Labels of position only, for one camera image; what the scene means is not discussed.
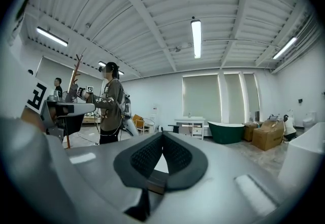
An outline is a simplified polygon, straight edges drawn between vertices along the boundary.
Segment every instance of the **black pants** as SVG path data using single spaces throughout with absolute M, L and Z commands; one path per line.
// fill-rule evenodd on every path
M 293 138 L 297 136 L 297 133 L 292 133 L 289 135 L 284 136 L 288 141 L 291 141 Z
M 120 129 L 104 131 L 101 129 L 100 145 L 118 142 L 118 133 Z

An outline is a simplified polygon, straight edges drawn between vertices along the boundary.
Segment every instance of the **toilet lid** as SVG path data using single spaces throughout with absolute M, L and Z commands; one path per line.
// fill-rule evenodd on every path
M 304 123 L 310 123 L 313 119 L 311 117 L 307 117 L 303 120 Z

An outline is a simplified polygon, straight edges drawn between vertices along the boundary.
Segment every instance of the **bathtub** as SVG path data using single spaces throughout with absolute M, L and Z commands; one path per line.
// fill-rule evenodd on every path
M 214 142 L 218 144 L 233 144 L 242 140 L 243 124 L 226 124 L 208 122 Z
M 307 132 L 289 142 L 278 179 L 287 190 L 308 186 L 324 156 L 325 122 L 317 123 Z

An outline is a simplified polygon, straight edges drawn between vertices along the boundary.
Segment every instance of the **gray long-sleeve shirt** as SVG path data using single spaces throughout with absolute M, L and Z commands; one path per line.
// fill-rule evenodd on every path
M 87 103 L 93 103 L 102 112 L 101 129 L 104 131 L 115 130 L 121 123 L 121 111 L 116 103 L 122 100 L 123 87 L 121 82 L 113 79 L 106 84 L 102 97 L 92 95 Z

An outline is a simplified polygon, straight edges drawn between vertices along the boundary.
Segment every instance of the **black shirt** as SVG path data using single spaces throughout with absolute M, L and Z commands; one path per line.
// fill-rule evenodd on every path
M 59 98 L 61 98 L 62 97 L 62 88 L 61 88 L 61 86 L 56 87 L 55 90 L 58 90 Z

